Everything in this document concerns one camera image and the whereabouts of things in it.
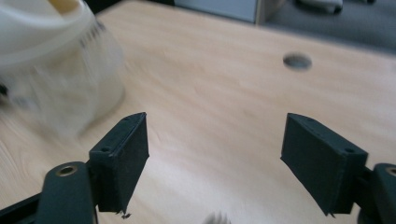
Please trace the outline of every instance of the table surface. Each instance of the table surface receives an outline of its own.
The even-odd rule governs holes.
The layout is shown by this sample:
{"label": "table surface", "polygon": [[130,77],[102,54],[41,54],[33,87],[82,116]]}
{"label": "table surface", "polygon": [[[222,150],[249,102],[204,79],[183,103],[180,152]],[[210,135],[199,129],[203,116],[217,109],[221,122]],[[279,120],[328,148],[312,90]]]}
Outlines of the table surface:
{"label": "table surface", "polygon": [[[75,140],[27,128],[0,106],[0,208],[41,190],[44,176],[88,151],[121,118],[146,111],[150,158],[128,211],[101,223],[356,223],[325,217],[279,159],[288,112],[306,115],[396,162],[396,58],[143,2],[99,16],[125,54],[122,103]],[[285,67],[302,52],[308,71]]]}

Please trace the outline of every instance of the round hole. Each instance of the round hole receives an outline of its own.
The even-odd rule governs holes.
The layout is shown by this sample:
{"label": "round hole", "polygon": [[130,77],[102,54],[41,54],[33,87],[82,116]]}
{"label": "round hole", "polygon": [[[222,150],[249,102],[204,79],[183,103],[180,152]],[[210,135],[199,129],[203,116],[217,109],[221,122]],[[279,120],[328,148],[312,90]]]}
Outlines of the round hole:
{"label": "round hole", "polygon": [[348,152],[348,153],[354,153],[355,150],[353,150],[352,148],[346,148],[346,152]]}
{"label": "round hole", "polygon": [[102,149],[100,149],[102,152],[109,152],[110,151],[110,147],[103,147]]}
{"label": "round hole", "polygon": [[388,167],[388,168],[387,168],[387,172],[388,172],[390,175],[396,176],[396,167]]}
{"label": "round hole", "polygon": [[308,70],[312,61],[302,53],[290,53],[283,58],[283,64],[292,70]]}
{"label": "round hole", "polygon": [[56,172],[56,175],[67,176],[67,175],[72,175],[76,171],[77,171],[76,166],[65,166],[65,167],[61,168],[60,170],[58,170],[58,172]]}

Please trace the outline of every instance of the wood grain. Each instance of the wood grain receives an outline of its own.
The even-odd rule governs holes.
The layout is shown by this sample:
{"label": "wood grain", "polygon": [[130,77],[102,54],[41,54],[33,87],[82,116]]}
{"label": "wood grain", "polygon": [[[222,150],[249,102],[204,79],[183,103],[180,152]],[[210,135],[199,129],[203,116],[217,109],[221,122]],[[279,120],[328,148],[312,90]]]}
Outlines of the wood grain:
{"label": "wood grain", "polygon": [[[127,115],[148,113],[150,158],[123,220],[202,223],[356,223],[325,217],[279,159],[288,112],[317,119],[396,162],[396,58],[172,7],[124,2],[99,19],[126,62],[121,105],[79,139],[50,138],[0,106],[0,208],[40,191],[45,173],[88,151]],[[283,65],[289,52],[313,65]]]}

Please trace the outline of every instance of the blurry white object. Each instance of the blurry white object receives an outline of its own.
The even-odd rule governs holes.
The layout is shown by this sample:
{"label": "blurry white object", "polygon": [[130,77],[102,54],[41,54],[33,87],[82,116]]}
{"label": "blurry white object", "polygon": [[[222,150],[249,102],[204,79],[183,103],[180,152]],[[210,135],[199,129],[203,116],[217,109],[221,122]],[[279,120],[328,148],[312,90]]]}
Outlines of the blurry white object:
{"label": "blurry white object", "polygon": [[332,7],[334,14],[343,10],[343,0],[296,0],[297,3],[304,3],[314,7]]}
{"label": "blurry white object", "polygon": [[0,0],[0,83],[9,101],[75,135],[119,101],[120,47],[78,0]]}

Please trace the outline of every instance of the black mount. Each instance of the black mount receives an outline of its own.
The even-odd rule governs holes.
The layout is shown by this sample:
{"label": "black mount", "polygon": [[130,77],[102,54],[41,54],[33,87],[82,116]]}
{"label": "black mount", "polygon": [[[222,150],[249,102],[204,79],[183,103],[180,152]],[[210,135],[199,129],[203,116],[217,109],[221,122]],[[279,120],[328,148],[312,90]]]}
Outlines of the black mount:
{"label": "black mount", "polygon": [[396,223],[396,165],[365,167],[368,153],[314,119],[288,114],[282,157],[323,213],[350,214],[360,224]]}
{"label": "black mount", "polygon": [[146,113],[122,119],[90,151],[87,163],[50,170],[42,192],[0,211],[0,223],[92,224],[100,212],[123,213],[149,157]]}

